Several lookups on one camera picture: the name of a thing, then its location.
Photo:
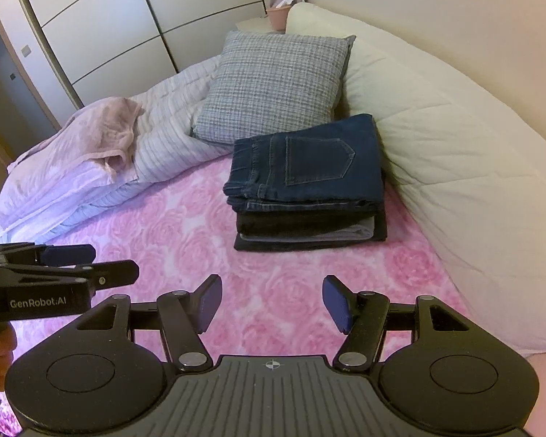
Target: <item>bed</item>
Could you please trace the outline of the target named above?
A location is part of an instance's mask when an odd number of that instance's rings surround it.
[[[91,243],[99,261],[137,261],[140,280],[122,290],[136,301],[192,290],[220,274],[223,303],[204,337],[213,356],[332,356],[341,336],[321,302],[327,274],[395,302],[435,295],[521,354],[546,352],[546,249],[521,242],[530,232],[546,235],[546,142],[469,78],[378,28],[303,3],[290,12],[288,32],[357,35],[344,109],[373,113],[385,145],[385,243],[281,255],[235,251],[234,215],[221,192],[230,156],[147,187],[54,243]],[[534,217],[522,194],[530,189],[539,197]],[[490,257],[498,241],[502,249]],[[538,251],[543,263],[534,259]],[[545,279],[533,294],[531,268]],[[16,324],[17,353],[69,320]],[[137,341],[162,356],[154,334]],[[384,355],[408,341],[392,334]],[[6,401],[0,430],[18,431]]]

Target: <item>gray folded garment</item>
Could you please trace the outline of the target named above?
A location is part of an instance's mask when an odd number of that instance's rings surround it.
[[[252,236],[240,234],[241,239],[252,242],[309,243],[324,241],[364,241],[374,236],[374,217],[333,232],[312,236]]]

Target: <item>blue jeans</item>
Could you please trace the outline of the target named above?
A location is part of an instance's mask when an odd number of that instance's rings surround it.
[[[384,190],[372,117],[240,139],[223,190],[238,213],[376,211]]]

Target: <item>plaid pillow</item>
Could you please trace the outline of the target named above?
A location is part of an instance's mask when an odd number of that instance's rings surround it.
[[[332,122],[355,39],[230,32],[194,135],[233,144]]]

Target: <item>door frame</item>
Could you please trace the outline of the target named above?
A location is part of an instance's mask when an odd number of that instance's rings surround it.
[[[12,45],[12,42],[10,42],[10,38],[8,37],[8,34],[6,33],[6,30],[4,29],[4,25],[2,24],[1,20],[0,20],[0,37],[2,39],[2,42],[4,43],[4,46],[6,46],[6,51],[8,51],[8,54],[10,55],[10,59],[12,59],[12,62],[15,63],[16,69],[18,70],[20,77],[22,77],[22,80],[24,81],[28,89],[30,90],[30,93],[32,94],[36,102],[38,103],[38,106],[45,113],[48,121],[51,123],[53,128],[56,131],[59,131],[60,124],[57,122],[51,110],[48,108],[47,104],[42,99],[41,95],[38,93],[38,90],[32,83],[30,76],[26,72],[26,69],[24,68],[22,62],[20,61],[20,58],[18,57],[18,54],[16,53],[14,46]]]

